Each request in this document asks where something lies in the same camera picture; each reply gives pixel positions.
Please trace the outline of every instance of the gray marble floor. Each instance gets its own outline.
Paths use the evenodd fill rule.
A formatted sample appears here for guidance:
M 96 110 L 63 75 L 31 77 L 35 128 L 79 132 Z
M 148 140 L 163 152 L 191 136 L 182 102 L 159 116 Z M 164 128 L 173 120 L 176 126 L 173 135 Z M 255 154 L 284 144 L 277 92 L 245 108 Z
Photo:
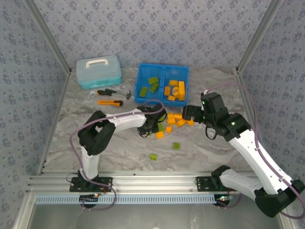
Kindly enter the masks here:
M 122 69 L 122 84 L 108 88 L 133 92 L 137 69 Z M 190 69 L 189 104 L 200 105 L 200 93 L 219 83 L 233 82 L 233 70 L 215 68 Z M 223 97 L 229 112 L 239 112 L 245 116 L 240 93 L 235 86 L 225 86 L 216 90 Z M 82 126 L 91 114 L 102 110 L 106 114 L 128 112 L 138 106 L 133 98 L 126 100 L 121 107 L 97 105 L 101 96 L 96 89 L 83 90 L 73 73 L 68 83 L 61 114 L 50 146 L 45 170 L 77 170 L 79 163 L 71 150 L 69 135 L 77 127 Z M 166 107 L 167 112 L 180 113 L 182 108 Z M 173 127 L 173 132 L 165 134 L 162 139 L 154 135 L 141 138 L 136 128 L 116 133 L 107 149 L 101 154 L 99 169 L 103 171 L 119 170 L 176 170 L 176 171 L 212 171 L 220 165 L 228 165 L 236 170 L 251 170 L 243 157 L 223 140 L 217 137 L 209 140 L 204 133 L 203 124 Z M 173 143 L 179 142 L 180 150 L 173 150 Z M 80 153 L 78 138 L 73 143 Z M 150 154 L 157 154 L 156 161 Z

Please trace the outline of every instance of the white handle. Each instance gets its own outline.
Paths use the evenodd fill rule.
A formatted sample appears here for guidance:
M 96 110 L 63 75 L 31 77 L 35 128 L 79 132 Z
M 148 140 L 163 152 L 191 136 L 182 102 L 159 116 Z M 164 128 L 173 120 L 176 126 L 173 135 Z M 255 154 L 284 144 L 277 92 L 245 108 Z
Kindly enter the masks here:
M 106 59 L 93 60 L 93 61 L 88 61 L 86 63 L 86 68 L 89 68 L 89 65 L 92 63 L 99 63 L 99 62 L 105 62 L 105 64 L 108 64 L 108 60 Z

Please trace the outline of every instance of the yellow-green block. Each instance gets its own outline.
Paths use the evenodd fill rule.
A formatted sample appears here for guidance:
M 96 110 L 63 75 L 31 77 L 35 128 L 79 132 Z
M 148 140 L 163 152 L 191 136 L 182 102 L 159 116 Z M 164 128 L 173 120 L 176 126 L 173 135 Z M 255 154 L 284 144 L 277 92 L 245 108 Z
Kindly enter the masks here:
M 157 160 L 157 155 L 156 154 L 151 154 L 151 160 Z
M 150 91 L 151 91 L 152 93 L 155 93 L 155 91 L 158 89 L 158 87 L 159 87 L 159 85 L 158 85 L 157 83 L 154 83 L 154 84 L 152 85 Z
M 148 79 L 149 84 L 158 83 L 158 82 L 159 82 L 158 77 L 153 77 Z
M 147 87 L 142 87 L 141 92 L 140 92 L 140 97 L 145 97 L 147 90 L 148 90 Z

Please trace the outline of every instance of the blue bin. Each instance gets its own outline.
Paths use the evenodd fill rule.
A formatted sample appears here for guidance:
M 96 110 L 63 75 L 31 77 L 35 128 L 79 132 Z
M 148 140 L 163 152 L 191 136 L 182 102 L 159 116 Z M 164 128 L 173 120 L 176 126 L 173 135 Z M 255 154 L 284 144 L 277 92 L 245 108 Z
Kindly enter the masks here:
M 150 92 L 151 84 L 148 84 L 148 79 L 158 77 L 159 88 L 154 92 Z M 170 80 L 184 81 L 185 85 L 185 100 L 184 101 L 169 101 L 167 96 L 164 95 L 165 86 L 169 86 Z M 145 98 L 140 97 L 142 87 L 147 87 L 148 91 Z M 141 63 L 138 70 L 137 81 L 134 87 L 134 101 L 137 103 L 144 103 L 149 99 L 161 100 L 166 106 L 183 107 L 187 105 L 189 96 L 189 67 L 164 65 L 164 64 L 151 64 Z

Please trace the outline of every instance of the blue patterned wallpaper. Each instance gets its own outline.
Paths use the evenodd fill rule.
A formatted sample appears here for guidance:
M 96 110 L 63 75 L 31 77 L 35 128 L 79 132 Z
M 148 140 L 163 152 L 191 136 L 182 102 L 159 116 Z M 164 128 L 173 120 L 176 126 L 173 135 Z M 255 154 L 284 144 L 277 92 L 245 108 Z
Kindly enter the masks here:
M 35 0 L 70 67 L 116 54 L 140 62 L 236 66 L 270 0 Z
M 288 174 L 305 182 L 304 0 L 284 1 L 243 78 L 256 101 L 265 148 Z
M 0 20 L 0 228 L 10 229 L 66 77 L 22 0 L 2 0 Z

